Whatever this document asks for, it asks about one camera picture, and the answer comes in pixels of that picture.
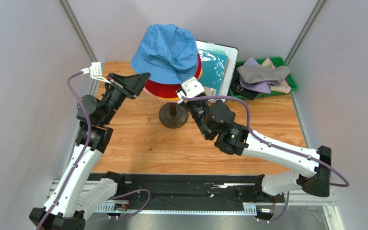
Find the pink bucket hat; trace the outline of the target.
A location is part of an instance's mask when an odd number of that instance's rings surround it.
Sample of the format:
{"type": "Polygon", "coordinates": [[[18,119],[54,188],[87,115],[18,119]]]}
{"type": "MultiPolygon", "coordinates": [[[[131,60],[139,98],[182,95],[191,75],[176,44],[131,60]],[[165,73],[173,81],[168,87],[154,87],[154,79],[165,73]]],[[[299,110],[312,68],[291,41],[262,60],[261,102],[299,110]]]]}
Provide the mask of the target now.
{"type": "Polygon", "coordinates": [[[158,97],[154,94],[152,94],[150,91],[148,91],[146,88],[143,89],[143,91],[149,95],[150,97],[162,101],[162,102],[166,102],[166,103],[177,103],[179,102],[180,98],[179,97],[174,97],[174,98],[164,98],[164,97],[158,97]]]}

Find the red hat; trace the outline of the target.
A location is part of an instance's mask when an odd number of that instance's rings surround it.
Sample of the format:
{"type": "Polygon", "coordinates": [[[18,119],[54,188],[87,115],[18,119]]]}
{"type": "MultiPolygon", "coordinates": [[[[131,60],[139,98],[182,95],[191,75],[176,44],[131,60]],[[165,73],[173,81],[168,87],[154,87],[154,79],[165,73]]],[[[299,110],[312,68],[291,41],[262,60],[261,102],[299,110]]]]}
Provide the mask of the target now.
{"type": "Polygon", "coordinates": [[[184,60],[184,65],[177,63],[174,58],[167,57],[149,69],[151,74],[145,85],[148,94],[163,101],[178,101],[177,91],[182,88],[181,83],[195,77],[199,79],[202,65],[199,64],[199,55],[190,55],[190,60],[184,60]]]}

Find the blue hat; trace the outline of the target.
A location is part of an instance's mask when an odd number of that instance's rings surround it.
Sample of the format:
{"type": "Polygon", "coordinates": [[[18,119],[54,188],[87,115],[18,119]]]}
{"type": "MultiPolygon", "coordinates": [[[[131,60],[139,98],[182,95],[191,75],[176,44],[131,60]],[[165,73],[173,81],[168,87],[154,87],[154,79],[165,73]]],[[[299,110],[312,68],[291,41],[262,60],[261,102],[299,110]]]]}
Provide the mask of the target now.
{"type": "Polygon", "coordinates": [[[160,84],[181,84],[194,77],[199,65],[194,35],[175,24],[150,25],[131,59],[136,73],[150,73],[160,84]]]}

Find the yellow bucket hat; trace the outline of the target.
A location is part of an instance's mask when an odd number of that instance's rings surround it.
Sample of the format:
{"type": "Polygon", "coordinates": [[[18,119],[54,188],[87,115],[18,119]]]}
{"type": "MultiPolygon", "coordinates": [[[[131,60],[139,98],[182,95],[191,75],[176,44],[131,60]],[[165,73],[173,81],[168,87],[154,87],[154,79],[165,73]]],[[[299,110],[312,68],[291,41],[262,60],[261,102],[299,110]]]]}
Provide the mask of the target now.
{"type": "Polygon", "coordinates": [[[177,91],[181,89],[181,85],[150,82],[150,86],[146,89],[157,98],[174,101],[179,99],[177,91]]]}

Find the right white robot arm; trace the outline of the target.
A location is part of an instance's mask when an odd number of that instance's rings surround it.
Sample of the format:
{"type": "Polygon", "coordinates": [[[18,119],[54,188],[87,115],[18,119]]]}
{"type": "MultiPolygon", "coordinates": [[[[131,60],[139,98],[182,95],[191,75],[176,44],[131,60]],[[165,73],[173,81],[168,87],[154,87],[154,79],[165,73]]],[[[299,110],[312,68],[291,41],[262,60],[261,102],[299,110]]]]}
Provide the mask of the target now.
{"type": "Polygon", "coordinates": [[[266,137],[234,121],[236,114],[218,100],[188,101],[183,106],[190,112],[201,134],[213,140],[214,146],[228,155],[257,157],[289,168],[276,175],[259,175],[254,192],[275,196],[302,190],[309,195],[329,197],[332,150],[327,146],[308,149],[266,137]]]}

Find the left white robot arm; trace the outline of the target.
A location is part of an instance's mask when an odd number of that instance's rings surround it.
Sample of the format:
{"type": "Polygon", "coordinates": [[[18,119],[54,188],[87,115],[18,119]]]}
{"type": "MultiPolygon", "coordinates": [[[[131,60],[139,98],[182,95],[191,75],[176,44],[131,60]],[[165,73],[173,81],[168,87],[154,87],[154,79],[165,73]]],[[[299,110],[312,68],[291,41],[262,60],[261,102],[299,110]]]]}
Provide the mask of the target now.
{"type": "Polygon", "coordinates": [[[91,215],[106,201],[126,203],[131,193],[125,177],[107,172],[86,194],[82,190],[89,175],[104,154],[113,130],[108,127],[125,99],[137,98],[150,78],[149,73],[107,77],[92,75],[105,83],[101,99],[92,95],[78,96],[72,85],[68,88],[77,100],[80,129],[75,139],[71,160],[59,183],[42,207],[32,209],[29,218],[38,230],[82,230],[91,215]]]}

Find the dark round stand base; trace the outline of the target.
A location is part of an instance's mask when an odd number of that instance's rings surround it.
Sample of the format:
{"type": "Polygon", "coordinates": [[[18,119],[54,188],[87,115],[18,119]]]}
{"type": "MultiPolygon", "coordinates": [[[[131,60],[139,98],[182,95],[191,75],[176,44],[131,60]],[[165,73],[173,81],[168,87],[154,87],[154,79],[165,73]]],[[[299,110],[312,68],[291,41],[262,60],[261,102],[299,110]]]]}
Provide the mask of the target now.
{"type": "Polygon", "coordinates": [[[188,120],[188,111],[177,103],[166,103],[159,110],[161,124],[170,129],[184,126],[188,120]]]}

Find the black hat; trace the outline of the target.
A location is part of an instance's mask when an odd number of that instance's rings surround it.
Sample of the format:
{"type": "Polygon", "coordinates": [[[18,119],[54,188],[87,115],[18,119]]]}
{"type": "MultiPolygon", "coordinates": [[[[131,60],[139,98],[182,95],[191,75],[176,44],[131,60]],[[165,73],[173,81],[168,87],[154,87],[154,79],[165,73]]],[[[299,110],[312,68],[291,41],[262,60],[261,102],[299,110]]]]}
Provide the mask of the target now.
{"type": "Polygon", "coordinates": [[[260,94],[259,92],[252,91],[252,90],[242,87],[240,84],[240,76],[236,70],[234,71],[232,79],[231,79],[230,91],[228,95],[237,97],[242,100],[252,101],[255,98],[257,98],[259,94],[260,94]]]}

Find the grey hat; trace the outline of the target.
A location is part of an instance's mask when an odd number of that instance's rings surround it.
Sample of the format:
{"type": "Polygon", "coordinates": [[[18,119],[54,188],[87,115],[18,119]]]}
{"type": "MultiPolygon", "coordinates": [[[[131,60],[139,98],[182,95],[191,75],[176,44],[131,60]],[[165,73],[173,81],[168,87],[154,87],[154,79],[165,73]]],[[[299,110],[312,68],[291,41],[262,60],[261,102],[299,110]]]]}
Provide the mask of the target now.
{"type": "Polygon", "coordinates": [[[291,69],[287,66],[278,68],[266,68],[262,66],[240,66],[236,69],[240,78],[248,84],[256,84],[264,81],[283,81],[290,73],[291,69]]]}

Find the white tablet board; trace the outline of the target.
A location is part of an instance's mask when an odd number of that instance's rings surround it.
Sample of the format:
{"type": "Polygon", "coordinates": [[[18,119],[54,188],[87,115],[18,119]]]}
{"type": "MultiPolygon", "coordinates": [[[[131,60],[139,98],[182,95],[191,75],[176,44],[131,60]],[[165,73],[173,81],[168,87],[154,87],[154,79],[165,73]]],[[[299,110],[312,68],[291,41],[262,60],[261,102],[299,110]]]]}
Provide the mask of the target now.
{"type": "Polygon", "coordinates": [[[204,42],[197,40],[196,41],[197,49],[217,49],[217,50],[224,50],[229,58],[227,62],[226,72],[224,74],[224,78],[222,81],[222,86],[220,91],[217,95],[224,95],[226,96],[230,90],[231,79],[235,70],[236,62],[238,59],[239,51],[235,47],[231,46],[224,46],[219,44],[214,44],[210,42],[204,42]]]}

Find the lavender hat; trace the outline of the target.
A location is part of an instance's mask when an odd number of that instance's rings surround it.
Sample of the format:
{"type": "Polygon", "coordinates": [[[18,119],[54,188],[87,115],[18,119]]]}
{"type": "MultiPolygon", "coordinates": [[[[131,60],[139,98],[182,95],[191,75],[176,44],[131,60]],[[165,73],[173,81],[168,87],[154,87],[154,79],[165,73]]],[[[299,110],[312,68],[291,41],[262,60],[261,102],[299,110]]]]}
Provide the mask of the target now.
{"type": "MultiPolygon", "coordinates": [[[[253,57],[248,58],[243,65],[244,66],[260,66],[260,64],[253,57]]],[[[240,85],[243,88],[251,90],[251,91],[256,91],[259,93],[271,93],[270,87],[278,85],[279,83],[278,81],[263,81],[259,83],[247,83],[242,79],[242,77],[240,77],[239,81],[240,81],[240,85]]]]}

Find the pink beige hat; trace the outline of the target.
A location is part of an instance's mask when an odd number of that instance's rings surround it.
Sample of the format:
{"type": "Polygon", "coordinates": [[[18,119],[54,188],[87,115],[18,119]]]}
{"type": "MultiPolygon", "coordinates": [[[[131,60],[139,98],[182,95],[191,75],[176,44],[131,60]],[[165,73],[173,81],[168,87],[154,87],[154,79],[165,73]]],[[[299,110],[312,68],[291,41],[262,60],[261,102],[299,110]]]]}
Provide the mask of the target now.
{"type": "MultiPolygon", "coordinates": [[[[275,69],[275,66],[270,58],[266,58],[261,64],[261,66],[265,68],[275,69]]],[[[287,94],[290,93],[291,91],[291,87],[286,82],[286,79],[278,83],[268,83],[268,86],[270,87],[270,90],[272,92],[281,92],[287,94]]]]}

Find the green plastic bin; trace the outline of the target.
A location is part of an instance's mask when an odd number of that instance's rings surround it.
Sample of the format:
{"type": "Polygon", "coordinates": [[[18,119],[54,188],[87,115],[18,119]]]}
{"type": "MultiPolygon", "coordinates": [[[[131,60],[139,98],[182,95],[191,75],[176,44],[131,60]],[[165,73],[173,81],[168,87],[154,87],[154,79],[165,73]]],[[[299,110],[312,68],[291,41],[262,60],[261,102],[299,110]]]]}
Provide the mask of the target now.
{"type": "MultiPolygon", "coordinates": [[[[261,65],[265,59],[266,58],[258,58],[255,60],[261,65]]],[[[280,66],[286,66],[286,63],[282,57],[270,57],[270,59],[272,60],[276,68],[280,66]]],[[[290,92],[296,91],[299,88],[291,73],[285,79],[288,85],[291,87],[290,92]]],[[[273,97],[273,96],[280,96],[280,95],[285,95],[285,94],[286,93],[281,93],[281,92],[260,93],[257,98],[273,97]]]]}

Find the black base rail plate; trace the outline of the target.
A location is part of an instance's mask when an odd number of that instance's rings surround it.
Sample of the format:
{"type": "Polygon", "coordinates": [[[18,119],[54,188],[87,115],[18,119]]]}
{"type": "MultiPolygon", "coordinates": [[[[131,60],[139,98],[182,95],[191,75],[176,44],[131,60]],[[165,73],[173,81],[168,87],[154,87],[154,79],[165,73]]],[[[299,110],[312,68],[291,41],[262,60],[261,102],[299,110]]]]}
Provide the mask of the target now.
{"type": "Polygon", "coordinates": [[[276,197],[254,190],[253,175],[125,174],[125,182],[116,192],[126,197],[129,207],[138,209],[146,200],[146,210],[159,211],[242,211],[244,203],[272,206],[283,204],[276,197]]]}

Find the aluminium frame rail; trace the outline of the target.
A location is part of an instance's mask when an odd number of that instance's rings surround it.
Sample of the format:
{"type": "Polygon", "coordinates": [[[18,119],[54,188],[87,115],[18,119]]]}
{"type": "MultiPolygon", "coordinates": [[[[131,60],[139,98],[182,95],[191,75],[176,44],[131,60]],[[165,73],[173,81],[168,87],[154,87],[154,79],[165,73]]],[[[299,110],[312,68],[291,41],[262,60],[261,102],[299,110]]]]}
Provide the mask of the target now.
{"type": "MultiPolygon", "coordinates": [[[[127,192],[127,196],[141,192],[140,189],[127,192]]],[[[273,204],[272,206],[253,205],[251,203],[244,203],[242,211],[159,211],[146,210],[145,207],[149,203],[146,200],[138,209],[129,207],[127,196],[115,200],[106,200],[100,205],[94,206],[93,213],[107,213],[110,216],[124,217],[134,212],[138,214],[159,214],[159,215],[235,215],[235,216],[253,216],[261,221],[270,223],[275,218],[279,217],[283,212],[284,205],[292,206],[323,206],[325,208],[334,208],[336,202],[332,196],[329,197],[315,197],[304,193],[303,191],[291,192],[289,195],[283,194],[285,202],[283,204],[273,204]]]]}

